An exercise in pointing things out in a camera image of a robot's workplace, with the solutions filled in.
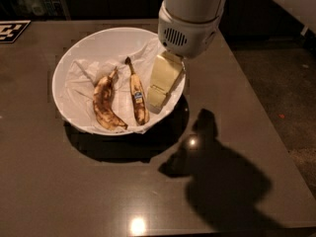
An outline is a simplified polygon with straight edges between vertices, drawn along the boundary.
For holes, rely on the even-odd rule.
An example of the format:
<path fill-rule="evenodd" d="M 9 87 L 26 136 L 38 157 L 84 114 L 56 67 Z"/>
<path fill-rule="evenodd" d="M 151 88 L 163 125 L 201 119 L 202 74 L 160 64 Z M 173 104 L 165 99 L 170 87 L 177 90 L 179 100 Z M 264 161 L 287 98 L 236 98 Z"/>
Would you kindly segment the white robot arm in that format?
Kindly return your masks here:
<path fill-rule="evenodd" d="M 311 31 L 316 28 L 316 0 L 273 0 Z M 163 0 L 158 40 L 163 48 L 153 63 L 147 104 L 160 111 L 171 98 L 183 60 L 205 52 L 218 32 L 226 0 Z"/>

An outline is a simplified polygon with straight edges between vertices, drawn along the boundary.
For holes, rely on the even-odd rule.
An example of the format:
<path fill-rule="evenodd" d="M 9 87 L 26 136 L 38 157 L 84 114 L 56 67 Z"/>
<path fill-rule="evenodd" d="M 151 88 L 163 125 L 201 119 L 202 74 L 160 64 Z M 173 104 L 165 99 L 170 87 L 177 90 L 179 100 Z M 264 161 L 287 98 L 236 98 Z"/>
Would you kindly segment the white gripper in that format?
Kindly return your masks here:
<path fill-rule="evenodd" d="M 185 71 L 182 57 L 195 58 L 207 50 L 218 24 L 219 17 L 206 23 L 185 22 L 172 16 L 165 4 L 161 5 L 158 38 L 168 51 L 158 54 L 154 60 L 147 91 L 151 109 L 158 112 L 167 104 Z"/>

